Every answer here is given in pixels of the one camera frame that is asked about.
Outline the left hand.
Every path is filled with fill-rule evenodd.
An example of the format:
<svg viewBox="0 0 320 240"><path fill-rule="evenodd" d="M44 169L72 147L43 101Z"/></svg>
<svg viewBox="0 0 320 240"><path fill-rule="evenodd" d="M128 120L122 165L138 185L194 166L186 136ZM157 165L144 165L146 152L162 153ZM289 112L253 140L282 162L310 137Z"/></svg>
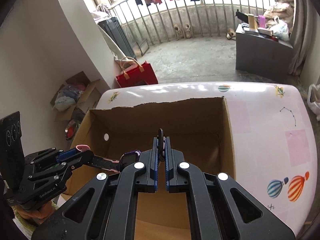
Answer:
<svg viewBox="0 0 320 240"><path fill-rule="evenodd" d="M15 209L23 219L29 220L36 218L39 220L40 224L42 224L55 211L51 200L42 205L39 209L33 211L26 211L21 206L15 206Z"/></svg>

